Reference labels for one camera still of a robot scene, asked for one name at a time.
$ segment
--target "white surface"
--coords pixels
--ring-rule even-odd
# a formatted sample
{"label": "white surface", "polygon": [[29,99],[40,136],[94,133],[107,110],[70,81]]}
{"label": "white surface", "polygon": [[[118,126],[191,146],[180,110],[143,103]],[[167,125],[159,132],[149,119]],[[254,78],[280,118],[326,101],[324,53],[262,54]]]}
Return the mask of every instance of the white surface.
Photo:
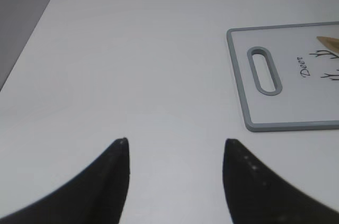
{"label": "white surface", "polygon": [[[317,36],[339,38],[339,25],[232,33],[252,122],[339,120],[338,82],[321,78],[324,73],[336,73],[339,59],[310,55],[317,50],[328,50]],[[252,47],[264,47],[270,51],[283,87],[280,94],[267,96],[255,87],[247,57],[247,51]],[[302,57],[310,76],[301,76],[298,57]]]}
{"label": "white surface", "polygon": [[222,186],[238,138],[339,210],[338,131],[249,132],[226,31],[339,20],[339,0],[51,0],[0,93],[0,215],[130,141],[121,223],[231,224]]}

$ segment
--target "cutting board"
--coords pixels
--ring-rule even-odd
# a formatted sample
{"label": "cutting board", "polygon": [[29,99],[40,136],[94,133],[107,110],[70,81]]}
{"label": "cutting board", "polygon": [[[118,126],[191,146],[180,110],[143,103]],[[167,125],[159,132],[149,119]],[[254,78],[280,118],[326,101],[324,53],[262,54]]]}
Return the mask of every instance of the cutting board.
{"label": "cutting board", "polygon": [[339,128],[339,53],[317,37],[339,39],[339,22],[227,32],[248,130]]}

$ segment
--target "deer antler drawing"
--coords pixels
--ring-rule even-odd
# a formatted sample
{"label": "deer antler drawing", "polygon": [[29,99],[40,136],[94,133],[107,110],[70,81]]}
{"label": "deer antler drawing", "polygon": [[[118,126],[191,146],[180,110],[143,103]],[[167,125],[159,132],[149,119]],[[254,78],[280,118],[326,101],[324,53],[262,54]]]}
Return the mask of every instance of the deer antler drawing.
{"label": "deer antler drawing", "polygon": [[325,78],[325,77],[329,77],[331,80],[339,80],[339,74],[328,74],[328,73],[324,73],[325,76],[321,77],[321,78]]}
{"label": "deer antler drawing", "polygon": [[339,58],[338,55],[336,55],[335,53],[332,53],[332,52],[330,52],[328,50],[318,50],[315,53],[310,53],[310,55],[316,55],[316,57],[318,57],[318,56],[325,56],[325,55],[331,55],[331,56],[333,56],[333,57],[331,57],[331,59]]}
{"label": "deer antler drawing", "polygon": [[[339,53],[339,39],[329,38],[329,37],[317,37],[317,39],[329,50]],[[332,56],[330,59],[337,59],[339,56],[331,51],[328,50],[318,50],[315,53],[310,53],[310,55],[315,55],[316,57],[319,56]],[[324,76],[321,78],[329,78],[333,81],[339,80],[339,73],[338,74],[329,74],[324,73]]]}

